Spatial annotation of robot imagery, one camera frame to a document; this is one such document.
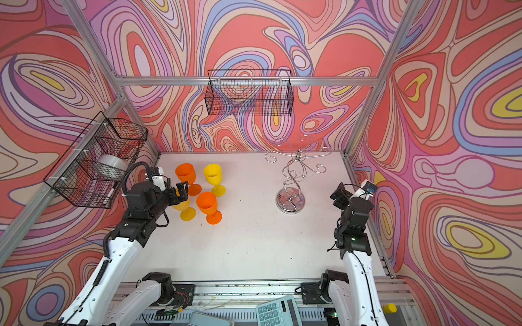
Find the yellow wine glass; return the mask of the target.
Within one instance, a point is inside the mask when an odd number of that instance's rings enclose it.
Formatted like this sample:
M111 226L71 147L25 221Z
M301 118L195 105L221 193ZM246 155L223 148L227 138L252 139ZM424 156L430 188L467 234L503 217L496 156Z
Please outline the yellow wine glass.
M178 205L172 206L175 210L180 212L180 219L182 221L191 221L196 217L196 210L190 206L190 199L181 202Z
M209 164L203 174L207 182L213 186L212 193L217 197L221 197L226 193L226 188L222 185L223 174L222 167L219 164Z

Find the orange wine glass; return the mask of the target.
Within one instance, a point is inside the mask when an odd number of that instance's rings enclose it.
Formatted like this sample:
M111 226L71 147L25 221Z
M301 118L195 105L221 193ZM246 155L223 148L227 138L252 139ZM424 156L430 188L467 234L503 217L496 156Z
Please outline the orange wine glass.
M197 197L197 207L206 215L207 223L217 225L222 221L222 213L218 210L217 197L212 192L202 192Z
M202 192L202 187L195 183L196 181L196 172L192 164L184 163L179 165L175 174L181 182L187 182L188 186L188 194L190 196L198 196Z

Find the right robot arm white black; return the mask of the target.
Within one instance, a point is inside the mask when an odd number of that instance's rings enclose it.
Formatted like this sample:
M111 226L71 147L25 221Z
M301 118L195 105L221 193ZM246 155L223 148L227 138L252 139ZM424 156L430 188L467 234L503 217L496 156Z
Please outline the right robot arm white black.
M327 298L333 303L340 325L387 325L372 269L372 249L366 224L374 208L378 187L368 179L355 192L340 183L330 196L341 217L334 229L333 250L340 253L347 280L328 282Z

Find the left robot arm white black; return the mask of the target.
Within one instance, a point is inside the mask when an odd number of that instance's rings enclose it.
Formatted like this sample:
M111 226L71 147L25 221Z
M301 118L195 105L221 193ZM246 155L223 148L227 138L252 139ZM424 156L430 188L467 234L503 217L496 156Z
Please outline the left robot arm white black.
M161 228L160 216L170 206L189 199L189 184L171 185L161 168L136 162L121 179L127 208L120 223L103 239L103 257L76 299L54 322L55 325L132 325L152 304L174 299L171 277L150 272L132 294L110 306L127 270L143 250L152 233Z

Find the chrome wine glass rack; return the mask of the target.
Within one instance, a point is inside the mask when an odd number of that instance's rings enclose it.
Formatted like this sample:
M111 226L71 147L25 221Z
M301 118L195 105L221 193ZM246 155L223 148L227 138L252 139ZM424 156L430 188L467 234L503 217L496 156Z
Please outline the chrome wine glass rack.
M312 141L309 135L303 134L299 137L298 145L293 146L288 139L278 138L276 146L280 148L286 143L290 147L290 152L271 150L265 153L265 160L270 164L275 164L279 157L288 159L281 169L285 181L275 197L276 207L287 215L296 215L305 207L306 199L300 183L307 179L308 172L321 175L327 171L323 164L310 167L306 163L308 159L323 158L333 152L333 149L328 145L322 145L318 151L312 150Z

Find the black marker pen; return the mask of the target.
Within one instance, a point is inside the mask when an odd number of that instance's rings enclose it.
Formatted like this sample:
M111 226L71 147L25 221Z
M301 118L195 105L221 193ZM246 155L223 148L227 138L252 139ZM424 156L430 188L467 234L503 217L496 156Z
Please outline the black marker pen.
M115 186L113 186L113 187L110 189L108 195L105 197L105 199L104 199L103 202L102 202L102 205L103 205L103 206L107 206L107 205L110 204L110 202L111 202L111 198L112 198L112 195L113 195L115 189L116 189Z

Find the silver tape roll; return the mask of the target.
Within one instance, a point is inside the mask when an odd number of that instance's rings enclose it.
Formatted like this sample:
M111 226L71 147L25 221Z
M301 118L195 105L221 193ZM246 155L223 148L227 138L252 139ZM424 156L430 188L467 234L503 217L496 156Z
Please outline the silver tape roll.
M111 180L121 179L127 168L128 164L123 159L109 154L103 154L95 164L95 171Z

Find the yellow small bottle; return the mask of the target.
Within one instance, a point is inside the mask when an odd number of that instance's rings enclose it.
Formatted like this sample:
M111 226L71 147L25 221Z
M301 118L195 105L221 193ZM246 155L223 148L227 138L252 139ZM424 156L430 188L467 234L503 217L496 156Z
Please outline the yellow small bottle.
M382 311L385 315L391 315L398 312L398 308L395 304L386 304L382 306Z

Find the teal calculator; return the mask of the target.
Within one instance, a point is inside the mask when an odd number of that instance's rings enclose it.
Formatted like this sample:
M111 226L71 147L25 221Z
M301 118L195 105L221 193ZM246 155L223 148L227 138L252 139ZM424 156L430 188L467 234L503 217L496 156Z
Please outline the teal calculator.
M299 309L293 296L265 302L256 307L259 326L302 326Z

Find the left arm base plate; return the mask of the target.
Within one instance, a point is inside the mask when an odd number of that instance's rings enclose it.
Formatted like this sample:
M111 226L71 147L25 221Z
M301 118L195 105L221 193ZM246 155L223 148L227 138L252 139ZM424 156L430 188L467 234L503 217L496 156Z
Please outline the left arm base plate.
M166 285L161 285L159 299L150 306L186 308L192 305L195 288L195 284L191 283L175 284L171 286L171 289L168 289Z

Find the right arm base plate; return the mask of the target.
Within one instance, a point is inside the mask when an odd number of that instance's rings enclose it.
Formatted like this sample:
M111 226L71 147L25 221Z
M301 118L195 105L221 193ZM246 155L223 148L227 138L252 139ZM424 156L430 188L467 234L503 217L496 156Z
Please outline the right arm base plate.
M296 289L302 297L303 304L326 304L327 301L323 297L321 282L301 283L300 287Z

